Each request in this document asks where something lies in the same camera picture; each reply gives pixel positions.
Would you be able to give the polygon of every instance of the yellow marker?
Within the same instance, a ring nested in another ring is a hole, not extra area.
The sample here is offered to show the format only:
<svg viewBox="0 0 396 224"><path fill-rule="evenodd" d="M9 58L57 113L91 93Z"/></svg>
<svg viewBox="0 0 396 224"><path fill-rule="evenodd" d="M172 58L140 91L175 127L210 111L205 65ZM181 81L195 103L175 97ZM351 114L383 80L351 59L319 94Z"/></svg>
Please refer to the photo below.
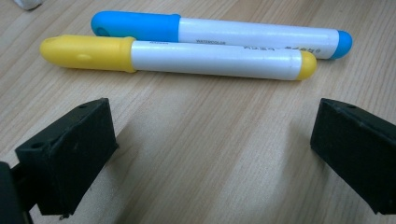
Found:
<svg viewBox="0 0 396 224"><path fill-rule="evenodd" d="M43 41L42 56L62 67L134 72L303 80L312 76L313 54L293 49L135 41L131 37L62 35Z"/></svg>

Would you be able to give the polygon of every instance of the marker barrel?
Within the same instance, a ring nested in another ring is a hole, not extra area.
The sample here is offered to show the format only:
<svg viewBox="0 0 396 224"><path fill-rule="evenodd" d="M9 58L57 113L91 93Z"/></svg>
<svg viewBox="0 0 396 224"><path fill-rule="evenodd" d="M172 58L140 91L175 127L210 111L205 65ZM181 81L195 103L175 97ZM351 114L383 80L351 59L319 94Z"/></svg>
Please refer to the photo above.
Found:
<svg viewBox="0 0 396 224"><path fill-rule="evenodd" d="M134 41L131 37L62 35L44 40L42 56L63 67L134 72L302 80L316 59L299 50Z"/></svg>
<svg viewBox="0 0 396 224"><path fill-rule="evenodd" d="M344 31L241 21L214 21L122 11L102 11L92 18L101 36L133 36L137 40L299 49L318 59L337 59L352 47Z"/></svg>

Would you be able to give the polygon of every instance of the light wood surface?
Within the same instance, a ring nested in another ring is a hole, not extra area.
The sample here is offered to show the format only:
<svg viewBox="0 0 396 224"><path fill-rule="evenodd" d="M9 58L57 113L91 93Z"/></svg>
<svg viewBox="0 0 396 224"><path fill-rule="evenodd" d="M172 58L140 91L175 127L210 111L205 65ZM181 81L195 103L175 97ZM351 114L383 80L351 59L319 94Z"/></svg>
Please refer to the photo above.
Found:
<svg viewBox="0 0 396 224"><path fill-rule="evenodd" d="M354 46L306 81L89 71L47 63L56 35L93 35L100 10L329 27ZM76 213L35 223L396 223L310 148L320 98L396 123L394 0L0 2L0 160L77 105L109 98L120 149Z"/></svg>

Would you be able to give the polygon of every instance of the wooden table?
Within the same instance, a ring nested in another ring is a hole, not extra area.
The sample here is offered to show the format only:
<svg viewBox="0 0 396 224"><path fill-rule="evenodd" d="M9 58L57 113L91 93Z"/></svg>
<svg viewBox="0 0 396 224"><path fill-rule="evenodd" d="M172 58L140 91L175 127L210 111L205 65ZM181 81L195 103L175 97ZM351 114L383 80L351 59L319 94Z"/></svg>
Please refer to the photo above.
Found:
<svg viewBox="0 0 396 224"><path fill-rule="evenodd" d="M305 81L90 71L47 63L56 35L93 35L100 10L330 27L352 51ZM68 0L0 3L0 159L70 109L109 98L120 148L69 219L35 223L395 223L310 148L320 98L396 123L396 1Z"/></svg>

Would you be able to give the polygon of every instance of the blue marker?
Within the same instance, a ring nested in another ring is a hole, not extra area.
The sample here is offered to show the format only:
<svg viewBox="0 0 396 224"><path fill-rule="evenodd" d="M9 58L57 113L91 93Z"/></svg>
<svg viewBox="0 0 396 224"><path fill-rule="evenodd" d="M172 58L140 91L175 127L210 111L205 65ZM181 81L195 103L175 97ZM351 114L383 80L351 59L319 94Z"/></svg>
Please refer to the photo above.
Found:
<svg viewBox="0 0 396 224"><path fill-rule="evenodd" d="M102 11L92 18L100 36L132 36L137 40L299 49L318 59L338 59L352 48L352 36L327 28L240 21L181 18L177 14Z"/></svg>

